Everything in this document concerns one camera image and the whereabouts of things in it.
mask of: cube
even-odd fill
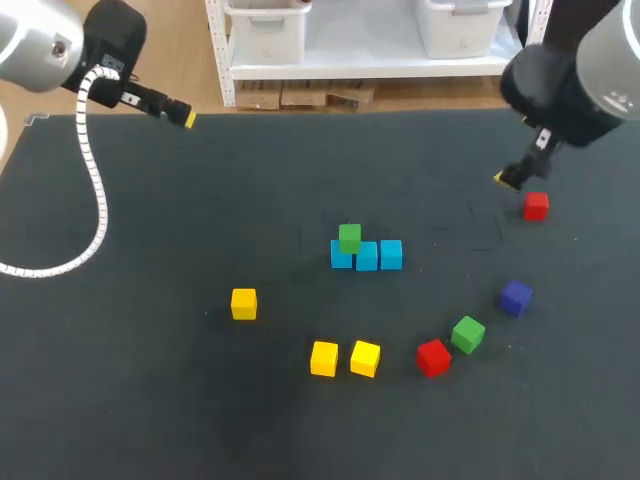
[[[362,229],[356,223],[340,225],[338,238],[340,239],[340,253],[355,255],[360,251]]]
[[[313,342],[310,365],[312,375],[335,377],[338,365],[338,345],[328,342]]]
[[[500,308],[505,312],[519,317],[527,308],[533,289],[517,280],[510,281],[500,295]]]
[[[340,253],[339,240],[331,240],[331,268],[353,268],[353,255]]]
[[[402,242],[382,240],[380,242],[380,270],[402,269]]]
[[[254,288],[234,288],[231,294],[231,315],[234,320],[255,320],[258,297]]]
[[[541,222],[549,212],[549,196],[546,193],[527,193],[524,201],[524,219]]]
[[[480,345],[482,337],[484,337],[484,325],[471,317],[464,317],[454,327],[451,343],[468,355]]]
[[[426,377],[436,377],[449,370],[451,354],[440,340],[431,340],[418,347],[416,363]]]
[[[360,244],[360,253],[356,255],[356,270],[359,272],[378,270],[378,244],[376,242],[362,242]]]
[[[351,371],[373,378],[380,361],[380,346],[358,340],[351,354]]]

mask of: robotic arm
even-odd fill
[[[102,65],[120,80],[98,80],[91,100],[109,108],[125,103],[190,128],[190,105],[131,81],[146,34],[144,17],[122,0],[100,0],[84,25],[62,0],[0,0],[0,79],[36,93],[60,86],[77,92],[89,70]],[[6,119],[0,114],[2,148]]]
[[[562,144],[586,147],[625,120],[640,119],[640,1],[622,0],[574,54],[543,45],[524,48],[501,81],[504,99],[536,137],[519,163],[496,180],[520,190],[546,177]]]

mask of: yellow cube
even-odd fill
[[[231,315],[234,320],[255,320],[258,297],[255,288],[234,288],[231,294]]]
[[[311,352],[311,374],[335,377],[338,365],[338,345],[328,342],[313,342]]]
[[[351,354],[351,371],[353,373],[373,378],[376,376],[379,361],[380,347],[378,345],[360,340],[356,342]]]

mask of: cardboard box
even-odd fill
[[[254,80],[236,82],[236,106],[255,110],[279,110],[282,82]]]
[[[371,80],[332,80],[327,95],[329,103],[363,111],[373,105],[376,84]]]
[[[283,106],[324,107],[328,82],[321,80],[287,80],[282,87]]]

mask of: green cube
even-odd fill
[[[471,317],[464,317],[454,327],[451,343],[467,355],[473,352],[484,337],[484,325]]]
[[[344,254],[356,254],[360,253],[360,242],[362,240],[362,229],[360,225],[348,224],[340,225],[340,232],[338,235],[340,240],[340,253]]]

